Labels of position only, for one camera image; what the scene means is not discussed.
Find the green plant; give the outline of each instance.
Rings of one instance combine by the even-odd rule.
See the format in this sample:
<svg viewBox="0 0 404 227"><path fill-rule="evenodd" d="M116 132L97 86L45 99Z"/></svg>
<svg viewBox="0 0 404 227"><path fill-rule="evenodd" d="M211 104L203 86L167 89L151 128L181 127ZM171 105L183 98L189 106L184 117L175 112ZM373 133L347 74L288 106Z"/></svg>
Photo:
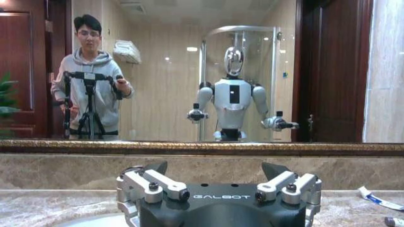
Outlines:
<svg viewBox="0 0 404 227"><path fill-rule="evenodd" d="M0 125L5 126L7 122L11 122L12 113L20 111L16 106L16 100L11 98L11 94L16 92L12 85L17 81L11 80L9 72L5 73L0 79ZM0 129L0 138L11 137L13 135L11 130Z"/></svg>

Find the silver robot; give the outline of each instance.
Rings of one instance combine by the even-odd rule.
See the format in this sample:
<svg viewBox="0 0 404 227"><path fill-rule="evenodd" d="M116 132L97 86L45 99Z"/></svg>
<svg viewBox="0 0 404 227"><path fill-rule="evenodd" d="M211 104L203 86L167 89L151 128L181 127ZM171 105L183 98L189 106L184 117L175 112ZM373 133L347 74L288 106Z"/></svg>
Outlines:
<svg viewBox="0 0 404 227"><path fill-rule="evenodd" d="M260 84L249 84L244 79L239 78L243 62L243 51L233 46L229 47L224 56L227 77L220 79L213 86L209 82L200 84L197 102L187 114L188 119L193 123L199 123L201 119L208 118L204 109L209 100L212 101L217 112L217 126L221 128L213 134L216 141L239 141L239 139L247 138L245 133L240 129L251 97L261 115L264 128L271 128L273 131L281 131L285 128L299 128L297 123L287 122L283 119L281 111L276 112L276 116L267 117L268 106L264 87Z"/></svg>

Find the tripod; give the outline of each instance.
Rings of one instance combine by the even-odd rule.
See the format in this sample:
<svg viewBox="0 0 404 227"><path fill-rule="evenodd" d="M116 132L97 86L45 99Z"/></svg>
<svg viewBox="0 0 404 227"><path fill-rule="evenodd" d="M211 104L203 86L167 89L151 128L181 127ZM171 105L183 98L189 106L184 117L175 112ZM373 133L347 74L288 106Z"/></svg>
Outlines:
<svg viewBox="0 0 404 227"><path fill-rule="evenodd" d="M117 135L119 132L105 132L104 126L100 121L100 117L97 112L93 111L93 92L95 92L95 84L99 80L108 80L111 87L113 89L113 92L116 94L117 100L123 99L123 93L117 90L113 82L113 78L111 76L104 76L99 73L87 73L87 72L68 72L65 71L63 73L64 75L64 84L65 84L65 98L64 98L64 105L65 105L65 115L64 115L64 130L65 130L65 137L69 136L71 131L73 131L76 134L79 134L79 138L83 138L83 127L85 125L85 122L88 124L89 132L87 132L89 139L95 138L95 135L97 135L99 139L103 138L103 135ZM77 131L71 129L71 107L69 107L69 101L71 101L71 79L83 79L84 86L85 86L85 94L88 96L88 111L83 114L80 120L79 120L79 128ZM95 124L97 125L97 128L100 130L100 133L95 132Z"/></svg>

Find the gray hoodie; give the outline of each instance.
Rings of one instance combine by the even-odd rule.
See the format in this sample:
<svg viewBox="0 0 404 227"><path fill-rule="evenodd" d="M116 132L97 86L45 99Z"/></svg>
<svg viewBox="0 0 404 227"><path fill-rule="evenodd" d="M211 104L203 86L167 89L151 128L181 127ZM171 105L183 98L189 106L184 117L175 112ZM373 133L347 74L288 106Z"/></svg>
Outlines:
<svg viewBox="0 0 404 227"><path fill-rule="evenodd" d="M60 63L60 69L56 80L52 82L51 93L55 95L56 100L63 100L64 93L64 75L63 72L93 72L101 73L105 76L112 76L116 81L116 76L121 75L119 65L113 61L111 55L99 51L99 56L92 62L85 62L80 56L81 49L79 48L73 54L64 57ZM131 86L131 94L125 98L133 96L135 90ZM79 128L79 120L88 111L88 96L85 94L85 86L81 79L71 79L71 101L75 106L79 107L79 114L75 119L71 119L71 128ZM93 110L97 112L101 120L101 124L107 132L119 130L119 102L115 93L111 88L109 82L97 81L95 86L93 95Z"/></svg>

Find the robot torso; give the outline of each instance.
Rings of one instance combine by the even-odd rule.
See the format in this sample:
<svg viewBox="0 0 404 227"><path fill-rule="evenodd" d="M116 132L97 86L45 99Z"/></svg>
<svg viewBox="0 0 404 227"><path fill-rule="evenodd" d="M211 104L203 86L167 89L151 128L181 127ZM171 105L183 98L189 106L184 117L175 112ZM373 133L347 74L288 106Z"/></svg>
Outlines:
<svg viewBox="0 0 404 227"><path fill-rule="evenodd" d="M243 79L220 79L215 83L213 104L221 129L240 129L251 102L251 85Z"/></svg>

